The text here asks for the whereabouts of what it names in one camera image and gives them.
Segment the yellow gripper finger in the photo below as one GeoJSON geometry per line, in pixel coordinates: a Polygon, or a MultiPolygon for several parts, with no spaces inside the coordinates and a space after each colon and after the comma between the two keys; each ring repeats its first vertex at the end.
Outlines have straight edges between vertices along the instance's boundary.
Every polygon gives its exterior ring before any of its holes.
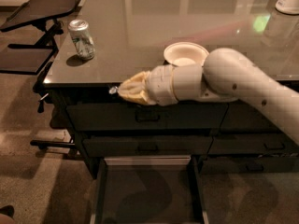
{"type": "Polygon", "coordinates": [[[140,105],[155,105],[142,82],[123,82],[118,88],[118,95],[125,101],[140,105]]]}
{"type": "Polygon", "coordinates": [[[129,82],[144,82],[150,75],[150,71],[139,72],[128,79],[129,82]]]}

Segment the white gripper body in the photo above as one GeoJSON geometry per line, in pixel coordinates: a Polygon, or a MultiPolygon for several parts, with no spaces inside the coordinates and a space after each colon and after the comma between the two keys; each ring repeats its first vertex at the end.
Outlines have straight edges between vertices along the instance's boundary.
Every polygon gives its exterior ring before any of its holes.
{"type": "Polygon", "coordinates": [[[146,92],[151,105],[175,105],[178,100],[173,92],[173,66],[160,65],[149,72],[146,78],[146,92]]]}

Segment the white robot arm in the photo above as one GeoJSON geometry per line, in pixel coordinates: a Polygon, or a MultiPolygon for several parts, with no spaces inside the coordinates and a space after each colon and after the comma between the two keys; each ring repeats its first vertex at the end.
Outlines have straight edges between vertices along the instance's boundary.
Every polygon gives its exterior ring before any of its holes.
{"type": "Polygon", "coordinates": [[[118,95],[140,105],[239,99],[268,118],[299,144],[299,94],[276,82],[240,52],[215,49],[198,64],[159,65],[118,87],[118,95]]]}

